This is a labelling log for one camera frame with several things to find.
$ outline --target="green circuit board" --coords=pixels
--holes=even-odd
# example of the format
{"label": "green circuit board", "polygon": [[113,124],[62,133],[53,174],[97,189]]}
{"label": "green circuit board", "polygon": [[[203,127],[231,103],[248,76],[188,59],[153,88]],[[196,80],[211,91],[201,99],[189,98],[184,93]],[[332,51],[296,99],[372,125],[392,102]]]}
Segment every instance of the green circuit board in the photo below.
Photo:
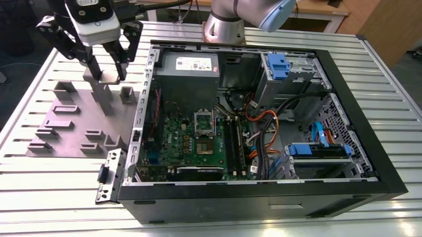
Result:
{"label": "green circuit board", "polygon": [[[223,119],[215,120],[215,136],[195,136],[193,118],[167,117],[164,120],[160,152],[145,152],[149,164],[139,165],[151,181],[165,181],[169,167],[216,166],[224,169],[224,180],[245,180],[248,176],[232,175],[227,171]],[[205,119],[197,120],[201,129],[209,129]]]}

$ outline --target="wooden desk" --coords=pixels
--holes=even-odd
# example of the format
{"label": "wooden desk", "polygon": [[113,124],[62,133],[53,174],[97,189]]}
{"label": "wooden desk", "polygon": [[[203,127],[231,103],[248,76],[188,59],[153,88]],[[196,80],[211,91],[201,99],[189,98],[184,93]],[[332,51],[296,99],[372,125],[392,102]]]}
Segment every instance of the wooden desk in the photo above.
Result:
{"label": "wooden desk", "polygon": [[[144,4],[153,4],[161,2],[171,2],[173,0],[147,0]],[[197,5],[200,11],[211,11],[211,2],[212,0],[197,0]],[[315,19],[315,20],[326,20],[328,24],[323,30],[324,33],[335,33],[339,25],[346,16],[350,15],[350,10],[346,5],[340,3],[339,7],[335,8],[327,5],[327,0],[302,0],[298,2],[299,14],[298,18],[303,19]],[[188,9],[189,4],[180,6],[183,10]],[[295,17],[296,8],[294,9],[290,17]],[[148,20],[157,21],[156,11],[148,11]]]}

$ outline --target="side panel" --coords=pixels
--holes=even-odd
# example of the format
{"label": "side panel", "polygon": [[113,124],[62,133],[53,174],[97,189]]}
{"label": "side panel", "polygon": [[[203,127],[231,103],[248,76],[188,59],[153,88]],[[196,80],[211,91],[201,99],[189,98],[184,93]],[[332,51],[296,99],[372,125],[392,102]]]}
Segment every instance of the side panel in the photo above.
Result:
{"label": "side panel", "polygon": [[140,223],[177,223],[331,216],[374,198],[352,195],[318,195],[127,200],[121,204]]}

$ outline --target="floor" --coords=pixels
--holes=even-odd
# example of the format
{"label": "floor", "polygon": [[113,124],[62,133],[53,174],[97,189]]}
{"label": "floor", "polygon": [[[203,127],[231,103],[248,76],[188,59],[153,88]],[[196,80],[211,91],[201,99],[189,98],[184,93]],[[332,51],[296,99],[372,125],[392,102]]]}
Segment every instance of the floor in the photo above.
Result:
{"label": "floor", "polygon": [[391,71],[416,105],[422,108],[422,58],[414,59],[412,54],[406,53]]}
{"label": "floor", "polygon": [[[185,22],[195,23],[195,21],[197,21],[195,15],[185,18]],[[0,51],[0,72],[6,77],[6,82],[0,83],[0,130],[50,51],[49,44],[33,30],[29,30],[29,35],[36,44],[34,51],[29,55],[10,57]],[[422,108],[422,59],[414,59],[411,53],[404,54],[392,68],[392,73]]]}

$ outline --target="aluminum extrusion table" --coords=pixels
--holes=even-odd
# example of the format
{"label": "aluminum extrusion table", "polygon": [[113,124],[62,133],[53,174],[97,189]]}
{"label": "aluminum extrusion table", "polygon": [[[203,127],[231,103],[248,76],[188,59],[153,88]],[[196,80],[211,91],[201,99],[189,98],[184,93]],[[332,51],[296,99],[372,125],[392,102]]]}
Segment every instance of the aluminum extrusion table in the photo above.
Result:
{"label": "aluminum extrusion table", "polygon": [[[334,217],[273,221],[140,225],[121,205],[95,206],[103,159],[28,158],[26,146],[54,99],[53,86],[83,82],[84,67],[56,50],[28,88],[0,133],[0,235],[45,236],[422,236],[422,113],[364,40],[350,35],[245,30],[247,44],[324,49],[372,125],[408,193]],[[144,22],[127,81],[111,86],[143,88],[149,40],[201,41],[201,26]],[[113,62],[95,46],[103,69]]]}

